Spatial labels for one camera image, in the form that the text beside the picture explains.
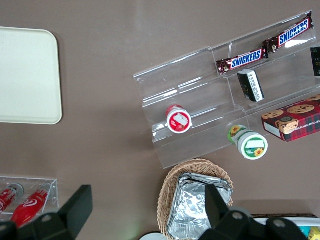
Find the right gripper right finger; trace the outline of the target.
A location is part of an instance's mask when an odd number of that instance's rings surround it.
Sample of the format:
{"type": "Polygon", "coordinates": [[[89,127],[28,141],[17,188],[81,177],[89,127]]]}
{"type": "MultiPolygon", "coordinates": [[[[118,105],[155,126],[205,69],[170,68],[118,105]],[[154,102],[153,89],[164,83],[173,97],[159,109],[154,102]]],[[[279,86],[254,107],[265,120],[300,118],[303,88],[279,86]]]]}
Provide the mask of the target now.
{"type": "Polygon", "coordinates": [[[205,186],[205,210],[211,228],[201,240],[306,240],[292,221],[271,217],[263,225],[244,210],[229,208],[214,185],[205,186]]]}

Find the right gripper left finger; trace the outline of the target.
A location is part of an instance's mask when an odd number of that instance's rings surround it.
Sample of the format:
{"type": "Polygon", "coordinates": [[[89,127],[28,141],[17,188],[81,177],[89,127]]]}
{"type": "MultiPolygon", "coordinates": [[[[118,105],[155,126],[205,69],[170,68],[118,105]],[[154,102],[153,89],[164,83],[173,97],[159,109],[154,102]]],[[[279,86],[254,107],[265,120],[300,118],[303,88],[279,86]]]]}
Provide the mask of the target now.
{"type": "Polygon", "coordinates": [[[58,212],[43,214],[20,228],[12,221],[1,222],[0,238],[2,240],[75,240],[92,212],[92,186],[82,185],[58,212]]]}

